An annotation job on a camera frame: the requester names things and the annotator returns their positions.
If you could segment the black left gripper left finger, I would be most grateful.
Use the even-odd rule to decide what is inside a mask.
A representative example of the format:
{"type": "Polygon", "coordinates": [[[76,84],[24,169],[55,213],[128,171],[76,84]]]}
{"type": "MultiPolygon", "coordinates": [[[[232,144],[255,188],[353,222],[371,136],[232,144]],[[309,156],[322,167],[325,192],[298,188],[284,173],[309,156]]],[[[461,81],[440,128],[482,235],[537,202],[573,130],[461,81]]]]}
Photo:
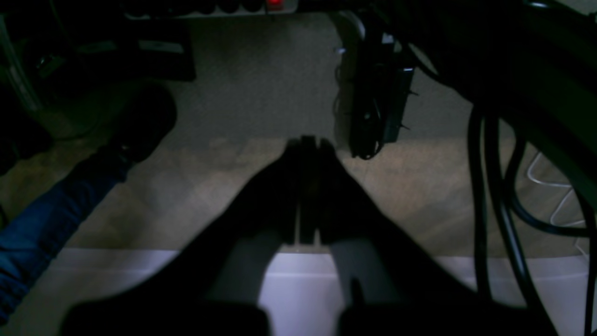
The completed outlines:
{"type": "Polygon", "coordinates": [[[293,140],[164,268],[71,308],[62,336],[268,335],[257,302],[271,259],[293,234],[299,160],[293,140]]]}

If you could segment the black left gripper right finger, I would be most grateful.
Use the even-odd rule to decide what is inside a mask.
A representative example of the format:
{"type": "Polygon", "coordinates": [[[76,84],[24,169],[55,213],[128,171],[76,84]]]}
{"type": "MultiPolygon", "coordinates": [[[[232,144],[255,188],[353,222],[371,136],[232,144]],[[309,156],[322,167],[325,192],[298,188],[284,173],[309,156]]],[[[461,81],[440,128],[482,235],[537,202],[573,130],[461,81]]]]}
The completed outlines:
{"type": "Polygon", "coordinates": [[[446,272],[371,200],[321,140],[321,238],[348,277],[340,336],[554,336],[536,308],[484,298],[446,272]]]}

